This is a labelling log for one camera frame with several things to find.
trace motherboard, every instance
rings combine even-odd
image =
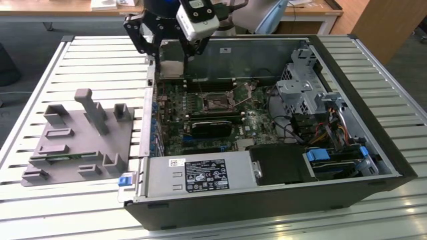
[[[165,155],[245,151],[281,141],[267,111],[269,88],[251,79],[161,85]]]

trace power supply label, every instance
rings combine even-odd
[[[226,160],[186,162],[186,190],[199,193],[230,189]]]

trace circuit board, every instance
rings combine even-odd
[[[242,150],[239,140],[247,140],[254,145],[270,144],[279,141],[279,136],[266,110],[266,87],[255,87],[250,80],[238,80],[237,86],[227,92],[187,92],[182,84],[166,84],[161,88],[161,114],[165,139],[165,155],[177,156],[199,153],[198,150],[234,152]],[[213,111],[227,111],[221,100],[206,102],[229,96],[233,109],[239,113],[239,123],[233,124],[231,134],[227,137],[195,139],[186,133],[190,128],[189,114],[205,114],[209,108]]]

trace aluminum table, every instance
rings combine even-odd
[[[130,171],[138,167],[146,57],[127,36],[65,37],[0,151],[0,239],[426,238],[426,113],[358,39],[319,37],[412,163],[417,180],[350,208],[165,231],[145,230],[123,209],[117,179],[23,187],[22,174],[47,122],[43,112],[51,104],[83,109],[74,101],[78,88],[91,88],[105,108],[115,103],[137,108]]]

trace black cylinder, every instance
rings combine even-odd
[[[159,17],[175,19],[181,8],[179,0],[145,0],[145,8]]]

